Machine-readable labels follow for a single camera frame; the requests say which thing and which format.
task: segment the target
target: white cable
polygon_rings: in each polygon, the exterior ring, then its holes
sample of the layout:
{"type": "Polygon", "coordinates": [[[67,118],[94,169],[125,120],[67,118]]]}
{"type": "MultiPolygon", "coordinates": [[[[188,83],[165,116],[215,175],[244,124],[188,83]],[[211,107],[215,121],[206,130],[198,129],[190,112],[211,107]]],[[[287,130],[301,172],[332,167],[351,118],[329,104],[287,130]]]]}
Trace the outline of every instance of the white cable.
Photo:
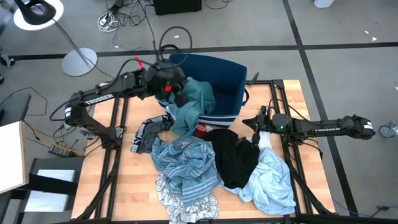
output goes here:
{"type": "Polygon", "coordinates": [[[99,16],[97,26],[101,32],[113,32],[118,28],[119,22],[111,11],[106,11],[99,16]]]}

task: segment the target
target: white plastic object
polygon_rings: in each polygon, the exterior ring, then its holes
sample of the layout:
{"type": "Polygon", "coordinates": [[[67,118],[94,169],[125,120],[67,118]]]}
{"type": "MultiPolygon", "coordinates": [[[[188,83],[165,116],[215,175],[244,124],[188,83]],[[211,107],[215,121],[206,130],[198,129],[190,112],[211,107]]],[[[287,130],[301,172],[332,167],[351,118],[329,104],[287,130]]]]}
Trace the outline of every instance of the white plastic object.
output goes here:
{"type": "Polygon", "coordinates": [[[41,30],[55,24],[55,21],[58,21],[63,14],[63,4],[61,3],[60,0],[45,0],[45,1],[55,8],[54,18],[52,18],[50,21],[46,22],[45,24],[32,25],[25,21],[24,16],[21,13],[21,10],[17,9],[17,11],[14,14],[15,25],[23,30],[33,31],[33,30],[41,30]]]}
{"type": "Polygon", "coordinates": [[[335,1],[335,0],[315,0],[315,1],[314,1],[314,5],[315,5],[317,8],[322,9],[322,8],[330,7],[331,4],[332,4],[334,1],[335,1]]]}

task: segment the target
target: wheel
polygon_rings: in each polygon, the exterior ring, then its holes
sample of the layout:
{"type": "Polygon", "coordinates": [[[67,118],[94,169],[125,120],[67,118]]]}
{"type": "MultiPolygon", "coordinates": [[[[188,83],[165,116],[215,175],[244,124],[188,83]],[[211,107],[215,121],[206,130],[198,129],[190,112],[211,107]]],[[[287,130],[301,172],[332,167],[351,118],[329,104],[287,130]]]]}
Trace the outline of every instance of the wheel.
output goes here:
{"type": "Polygon", "coordinates": [[[392,138],[396,135],[396,132],[392,130],[388,125],[380,126],[379,133],[385,138],[392,138]]]}
{"type": "Polygon", "coordinates": [[[6,61],[4,58],[0,57],[0,63],[4,66],[11,68],[15,64],[15,60],[13,58],[10,58],[8,61],[6,61]]]}

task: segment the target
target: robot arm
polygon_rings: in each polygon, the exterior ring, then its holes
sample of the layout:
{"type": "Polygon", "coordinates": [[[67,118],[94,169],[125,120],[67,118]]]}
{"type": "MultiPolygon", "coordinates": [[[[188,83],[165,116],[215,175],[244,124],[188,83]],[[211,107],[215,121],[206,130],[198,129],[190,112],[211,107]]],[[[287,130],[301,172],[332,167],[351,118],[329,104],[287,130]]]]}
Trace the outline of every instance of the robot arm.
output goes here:
{"type": "Polygon", "coordinates": [[[349,136],[368,140],[375,135],[370,120],[356,115],[336,120],[309,121],[291,118],[286,114],[275,114],[270,119],[266,106],[262,106],[260,114],[255,118],[246,119],[243,123],[255,132],[268,131],[284,135],[293,145],[301,145],[307,138],[314,137],[349,136]]]}
{"type": "Polygon", "coordinates": [[[176,96],[177,106],[187,102],[187,97],[182,92],[186,82],[180,67],[168,69],[171,63],[161,62],[148,70],[144,68],[133,72],[118,75],[111,83],[87,91],[72,94],[65,108],[65,123],[73,127],[83,127],[101,139],[104,149],[117,149],[120,147],[118,134],[114,127],[105,127],[92,118],[86,106],[95,105],[116,97],[144,99],[148,96],[159,94],[166,99],[173,92],[176,96]]]}

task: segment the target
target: white cloth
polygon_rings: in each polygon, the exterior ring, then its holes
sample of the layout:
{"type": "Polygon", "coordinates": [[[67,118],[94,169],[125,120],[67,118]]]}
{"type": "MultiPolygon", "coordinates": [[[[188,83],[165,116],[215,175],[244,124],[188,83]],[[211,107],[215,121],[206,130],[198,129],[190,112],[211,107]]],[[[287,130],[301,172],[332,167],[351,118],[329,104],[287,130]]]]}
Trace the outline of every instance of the white cloth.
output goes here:
{"type": "Polygon", "coordinates": [[[218,217],[220,208],[213,194],[209,194],[201,201],[186,207],[182,203],[181,195],[170,194],[167,188],[167,181],[170,181],[170,179],[160,174],[156,179],[156,190],[159,202],[167,209],[170,215],[170,224],[195,223],[200,219],[218,217]]]}
{"type": "Polygon", "coordinates": [[[290,171],[285,161],[271,148],[269,133],[260,132],[259,163],[243,189],[228,189],[243,202],[253,200],[256,207],[269,215],[295,212],[296,203],[290,183],[290,171]]]}

